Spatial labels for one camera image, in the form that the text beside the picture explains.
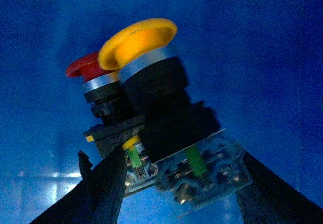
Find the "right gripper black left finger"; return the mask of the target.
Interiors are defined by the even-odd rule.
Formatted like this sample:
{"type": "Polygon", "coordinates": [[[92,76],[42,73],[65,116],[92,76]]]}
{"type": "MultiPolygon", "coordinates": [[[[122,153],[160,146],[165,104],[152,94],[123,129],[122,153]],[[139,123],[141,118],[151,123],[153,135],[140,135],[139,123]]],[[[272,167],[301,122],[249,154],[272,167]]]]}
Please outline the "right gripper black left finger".
{"type": "Polygon", "coordinates": [[[116,147],[95,168],[78,152],[82,181],[32,223],[117,223],[125,193],[126,163],[116,147]]]}

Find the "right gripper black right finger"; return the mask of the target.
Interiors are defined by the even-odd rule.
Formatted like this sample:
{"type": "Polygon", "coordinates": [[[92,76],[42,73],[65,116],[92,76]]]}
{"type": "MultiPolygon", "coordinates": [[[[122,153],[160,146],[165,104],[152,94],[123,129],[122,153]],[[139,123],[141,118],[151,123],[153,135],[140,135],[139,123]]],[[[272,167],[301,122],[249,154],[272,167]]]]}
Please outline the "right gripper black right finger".
{"type": "Polygon", "coordinates": [[[236,192],[244,223],[322,223],[322,208],[268,169],[250,153],[243,161],[252,183],[236,192]]]}

